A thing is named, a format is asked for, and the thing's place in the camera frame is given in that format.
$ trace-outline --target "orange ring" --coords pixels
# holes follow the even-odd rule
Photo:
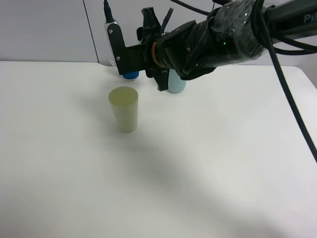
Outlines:
[[[162,68],[162,66],[160,66],[160,64],[157,61],[157,58],[155,57],[155,46],[157,45],[157,42],[155,41],[152,45],[152,58],[154,60],[154,63],[156,63],[159,67]]]

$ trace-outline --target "black cable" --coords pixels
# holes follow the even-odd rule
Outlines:
[[[271,39],[271,36],[269,34],[269,31],[268,31],[268,28],[267,28],[267,25],[266,25],[266,22],[265,22],[265,19],[263,17],[263,14],[262,14],[262,8],[263,8],[263,3],[264,3],[264,0],[256,0],[255,1],[255,4],[254,4],[254,15],[253,17],[257,17],[260,21],[260,28],[262,29],[262,31],[260,32],[261,36],[263,37],[264,41],[265,41],[265,47],[268,49],[269,51],[269,54],[271,56],[271,59],[272,59],[272,62],[273,62],[273,65],[274,65],[274,68],[276,70],[276,73],[277,73],[277,76],[278,76],[278,79],[280,81],[280,84],[283,88],[283,91],[285,93],[285,96],[287,98],[287,101],[293,111],[293,114],[295,116],[295,119],[297,121],[297,124],[307,142],[307,145],[309,147],[309,149],[311,150],[312,152],[312,155],[314,157],[314,159],[316,160],[317,162],[317,150],[316,150],[316,147],[314,145],[314,142],[311,138],[311,136],[309,135],[309,132],[307,131],[307,128],[305,126],[305,123],[301,117],[301,114],[296,106],[296,103],[294,101],[294,98],[292,96],[292,93],[287,85],[287,82],[286,82],[286,79],[285,79],[285,76],[283,74],[283,70],[281,68],[281,65],[279,64],[279,61],[278,61],[278,58],[277,58],[277,55],[276,55],[276,52],[275,52],[275,48],[273,46],[273,42],[272,42],[272,39]]]
[[[269,11],[275,7],[270,6],[267,8],[266,10],[266,14],[269,13]],[[263,42],[263,37],[261,36],[261,27],[258,27],[260,24],[258,23],[258,18],[259,15],[255,14],[255,7],[252,8],[252,13],[251,13],[251,27],[252,27],[252,31],[254,33],[255,38],[257,39],[257,41],[266,48],[265,43]],[[296,50],[296,51],[290,51],[290,50],[283,50],[280,48],[276,48],[274,47],[275,52],[280,54],[280,55],[287,55],[287,56],[303,56],[303,55],[310,55],[310,54],[314,54],[311,51],[305,51],[305,50]]]
[[[178,5],[183,6],[183,7],[187,8],[187,9],[189,9],[189,10],[192,10],[194,12],[200,13],[202,15],[208,16],[208,14],[209,14],[209,12],[207,12],[207,11],[200,10],[200,9],[195,8],[193,6],[190,6],[190,5],[186,4],[186,3],[183,3],[182,1],[179,1],[179,0],[171,0],[171,1],[176,3],[176,4],[178,4]]]
[[[167,15],[165,16],[165,18],[163,20],[162,26],[160,28],[160,31],[159,31],[160,34],[163,34],[165,32],[165,28],[170,20],[170,17],[173,14],[173,11],[174,11],[174,9],[170,7],[170,9],[167,12]]]
[[[312,45],[308,45],[308,44],[305,44],[305,43],[302,43],[302,42],[291,40],[291,39],[289,39],[289,38],[287,38],[285,36],[281,36],[281,35],[274,35],[273,37],[278,39],[281,42],[284,42],[284,43],[288,44],[288,45],[291,45],[291,46],[294,46],[294,47],[297,47],[297,48],[300,48],[300,49],[303,49],[303,50],[306,50],[306,51],[309,51],[309,52],[312,52],[312,53],[317,53],[317,47],[316,46],[312,46]]]
[[[107,0],[104,0],[104,12],[105,12],[105,17],[106,17],[106,22],[107,23],[114,22],[113,17],[112,17],[111,8],[110,8]]]

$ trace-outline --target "blue cup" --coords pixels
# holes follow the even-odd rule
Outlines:
[[[180,93],[186,87],[186,81],[181,80],[174,69],[169,71],[168,90],[170,93]]]
[[[123,74],[122,77],[127,81],[134,81],[139,77],[139,71]]]

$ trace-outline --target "white wall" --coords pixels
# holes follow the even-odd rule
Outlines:
[[[92,61],[82,0],[1,0],[0,60]]]

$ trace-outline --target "yellow cup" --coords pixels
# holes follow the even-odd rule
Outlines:
[[[109,102],[123,132],[133,132],[138,127],[138,92],[131,87],[119,87],[109,93]]]

